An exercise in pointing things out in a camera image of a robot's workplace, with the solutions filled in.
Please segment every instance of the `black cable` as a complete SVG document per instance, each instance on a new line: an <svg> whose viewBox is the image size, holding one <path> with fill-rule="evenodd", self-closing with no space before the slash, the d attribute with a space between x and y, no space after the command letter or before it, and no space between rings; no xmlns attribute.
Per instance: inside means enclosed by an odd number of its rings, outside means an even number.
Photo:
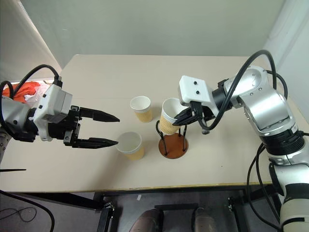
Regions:
<svg viewBox="0 0 309 232"><path fill-rule="evenodd" d="M19 89L22 87L22 85L38 70L42 69L42 68L48 68L50 69L54 76L55 76L55 81L59 79L59 74L57 73L57 71L50 65L47 64L41 64L37 67L35 67L34 69L32 69L30 72L28 72L28 74L19 82L18 86L15 88L14 93L13 93L13 97L16 95L16 93L19 91Z"/></svg>
<svg viewBox="0 0 309 232"><path fill-rule="evenodd" d="M27 203L32 204L32 205L35 205L35 206L41 208L42 210L44 210L45 212L47 212L48 215L49 215L49 217L50 217L51 223L52 223L49 232L53 232L53 231L54 231L54 227L55 227L55 218L54 218L54 215L52 214L52 212L51 212L48 208L44 207L43 205L41 205L41 204L39 204L39 203L33 202L33 201L28 200L28 199L26 199L26 198L22 198L22 197L19 197L19 196L15 196L15 195L13 195L13 194L4 192L4 191L2 191L2 190L0 190L0 194L5 195L5 196L8 196L8 197L12 197L12 198L14 198L14 199L17 199L17 200L20 200L20 201L23 201L23 202L27 202Z"/></svg>
<svg viewBox="0 0 309 232"><path fill-rule="evenodd" d="M9 81L2 81L0 84L0 96L1 96L1 101L0 101L0 124L3 127L3 129L5 129L5 131L14 138L14 133L13 131L9 128L8 124L4 121L3 118L3 112L2 112L2 94L3 94L3 90L4 87L8 85L9 87L9 91L10 91L10 98L13 98L13 86L11 84L11 82Z"/></svg>
<svg viewBox="0 0 309 232"><path fill-rule="evenodd" d="M266 70L266 72L268 74L272 74L271 70ZM286 82L285 82L284 78L281 75L279 75L278 73L276 73L276 75L277 75L277 78L281 81L281 83L283 85L284 97L285 97L285 99L288 99L288 86L286 85Z"/></svg>
<svg viewBox="0 0 309 232"><path fill-rule="evenodd" d="M207 131L210 131L212 129L214 129L218 123L220 122L224 112L226 111L228 105L230 104L230 100L231 100L231 97L236 89L236 86L238 85L240 79L242 78L243 74L245 73L245 71L247 70L247 68L249 67L249 65L257 58L259 57L260 55L266 55L268 60L269 60L269 63L270 63L270 66L271 66L271 70L272 70L272 76L273 76L273 88L276 89L277 88L277 75L276 75L276 67L275 67L275 62L274 62L274 59L272 58L271 56L271 53L268 52L267 50L260 50L260 51L257 51L256 53L254 53L253 55L251 55L247 61L242 65L241 69L239 70L239 72L237 73L223 103L222 103L222 106L220 107L220 110L219 110L219 113L217 115L217 117L215 118L215 120L212 122L212 124L207 127L207 126L203 126L203 129L207 130Z"/></svg>
<svg viewBox="0 0 309 232"><path fill-rule="evenodd" d="M256 156L257 154L259 153L262 153L262 151L265 149L264 145L263 144L260 144L257 152L256 152ZM253 210L253 212L255 213L255 215L262 221L264 222L265 224L267 224L268 226L271 226L272 228L280 231L280 228L278 226L276 226L275 224L267 221L266 219L262 218L261 215L259 215L259 213L256 211L256 209L254 208L253 204L252 204L252 201L251 201L251 198L250 198L250 193L251 193L251 189L250 189L250 185L249 185L249 182L250 182L250 174L251 174L251 170L252 170L252 167L256 161L256 156L254 157L250 167L249 167L249 170L248 170L248 175L247 175L247 197L248 197L248 202L249 202L249 205L251 207L251 209Z"/></svg>
<svg viewBox="0 0 309 232"><path fill-rule="evenodd" d="M34 216L33 216L32 219L30 219L30 220L25 220L25 219L23 219L23 217L21 216L21 212L24 211L24 210L26 210L26 209L34 209L34 211L35 211ZM8 217L10 217L10 216L13 216L14 214L18 214L19 217L20 217L20 219L21 219L23 222L31 222L31 221L34 220L34 218L35 218L36 215L37 215L37 209L34 208L34 207L26 207L26 208L22 208L22 209L20 209L20 210L17 210L17 209L14 209L14 208L7 208L7 209L2 209L2 210L0 210L0 213L3 212L3 211L6 211L6 210L13 210L13 211L15 211L15 212L12 213L12 214L9 214L8 216L0 217L0 220L3 220L3 219L8 218Z"/></svg>
<svg viewBox="0 0 309 232"><path fill-rule="evenodd" d="M265 189L265 187L264 187L264 185L263 185L263 182L262 182L262 178L261 178L261 174L260 174L260 167L259 167L259 158L260 158L260 154L261 154L261 153L262 153L262 151L261 151L260 153L257 153L257 154L256 154L256 163L255 163L255 166L256 166L257 178L259 179L260 186L261 186L261 188L262 188L262 191L263 191L263 193L264 193L264 196L265 196L265 198L266 198L266 200L267 200L267 202L268 202L268 204L269 204L269 207L270 207L272 213L274 214L274 216L275 216L277 222L280 222L280 217L278 216L278 213L277 213L276 209L274 208L274 206L271 204L271 201L270 201L270 199L269 199L269 195L267 194L266 189Z"/></svg>

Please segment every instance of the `beige table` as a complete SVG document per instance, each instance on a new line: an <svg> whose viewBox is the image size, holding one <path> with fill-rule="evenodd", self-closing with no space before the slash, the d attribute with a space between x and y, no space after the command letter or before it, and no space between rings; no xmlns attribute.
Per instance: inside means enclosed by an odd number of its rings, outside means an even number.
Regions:
<svg viewBox="0 0 309 232"><path fill-rule="evenodd" d="M62 141L34 143L10 141L0 167L26 168L24 172L0 173L0 189L14 192L66 192L128 189L159 189L244 185L249 165L260 144L243 109L225 113L208 135L197 123L188 126L189 150L175 160L158 151L155 123L164 99L178 97L182 75L204 79L212 88L234 75L246 57L110 56L76 55L61 73L63 89L73 94L72 104L99 109L117 116L120 123L81 121L80 138L116 140L126 131L142 135L145 156L130 161L115 147L77 149ZM260 58L256 62L267 68ZM152 100L154 119L137 120L129 107L134 96ZM309 126L289 101L299 127ZM268 159L260 160L264 182L269 182ZM252 183L257 182L253 169Z"/></svg>

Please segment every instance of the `white paper cup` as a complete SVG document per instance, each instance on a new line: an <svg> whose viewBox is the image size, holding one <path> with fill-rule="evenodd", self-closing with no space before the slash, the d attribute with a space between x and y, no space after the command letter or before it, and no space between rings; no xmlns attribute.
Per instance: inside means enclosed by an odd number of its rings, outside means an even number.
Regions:
<svg viewBox="0 0 309 232"><path fill-rule="evenodd" d="M162 105L160 130L167 135L174 134L180 128L180 126L173 126L173 123L176 122L174 117L186 108L186 106L180 104L178 98L166 99Z"/></svg>
<svg viewBox="0 0 309 232"><path fill-rule="evenodd" d="M141 122L150 122L153 119L151 101L145 96L137 96L130 101L130 107Z"/></svg>
<svg viewBox="0 0 309 232"><path fill-rule="evenodd" d="M144 156L141 136L136 132L126 132L117 139L116 148L130 160L139 160Z"/></svg>

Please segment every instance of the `cup stand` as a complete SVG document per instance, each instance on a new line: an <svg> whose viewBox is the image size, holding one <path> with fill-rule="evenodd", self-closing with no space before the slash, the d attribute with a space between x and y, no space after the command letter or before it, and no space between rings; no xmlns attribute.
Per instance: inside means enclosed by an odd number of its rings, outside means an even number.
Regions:
<svg viewBox="0 0 309 232"><path fill-rule="evenodd" d="M177 159L183 156L188 150L189 143L185 138L187 132L187 125L185 125L183 130L183 135L181 135L181 130L179 128L178 133L173 135L163 135L163 132L159 130L160 120L156 122L155 128L161 139L159 141L159 151L162 156L168 159Z"/></svg>

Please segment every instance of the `person's foot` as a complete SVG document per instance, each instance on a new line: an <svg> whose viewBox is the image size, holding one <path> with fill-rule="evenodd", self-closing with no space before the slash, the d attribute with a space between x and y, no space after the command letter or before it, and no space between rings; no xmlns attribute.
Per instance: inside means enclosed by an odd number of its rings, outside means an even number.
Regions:
<svg viewBox="0 0 309 232"><path fill-rule="evenodd" d="M204 210L197 208L194 212L194 232L216 232L216 223Z"/></svg>
<svg viewBox="0 0 309 232"><path fill-rule="evenodd" d="M135 221L129 232L161 232L163 212L158 209L147 210Z"/></svg>

